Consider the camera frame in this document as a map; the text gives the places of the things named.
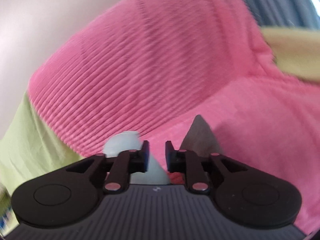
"light green cloth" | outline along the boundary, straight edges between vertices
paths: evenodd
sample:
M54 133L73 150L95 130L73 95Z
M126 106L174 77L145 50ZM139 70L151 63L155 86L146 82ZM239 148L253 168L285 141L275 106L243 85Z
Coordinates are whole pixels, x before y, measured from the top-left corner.
M41 120L25 94L0 141L0 181L9 194L27 180L80 159Z

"ribbed pink fabric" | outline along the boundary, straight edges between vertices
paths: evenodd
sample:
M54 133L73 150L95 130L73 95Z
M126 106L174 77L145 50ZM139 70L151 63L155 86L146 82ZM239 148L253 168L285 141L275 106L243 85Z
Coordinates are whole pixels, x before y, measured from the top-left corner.
M320 226L319 87L277 70L242 0L123 0L39 68L28 93L83 156L137 130L164 165L164 141L181 142L203 114L227 155L299 188L300 228Z

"pink blanket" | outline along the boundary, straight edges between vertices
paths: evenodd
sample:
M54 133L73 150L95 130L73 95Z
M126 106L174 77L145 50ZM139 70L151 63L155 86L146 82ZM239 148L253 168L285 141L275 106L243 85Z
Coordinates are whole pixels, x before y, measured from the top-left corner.
M137 130L165 167L195 115L224 152L298 187L296 225L320 227L320 88L282 74L242 0L123 0L30 80L52 130L83 156Z

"beige wall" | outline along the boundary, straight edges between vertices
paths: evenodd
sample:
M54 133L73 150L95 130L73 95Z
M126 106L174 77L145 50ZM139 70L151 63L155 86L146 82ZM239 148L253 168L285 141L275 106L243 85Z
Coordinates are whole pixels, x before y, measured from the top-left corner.
M119 0L0 0L0 138L28 80L57 48Z

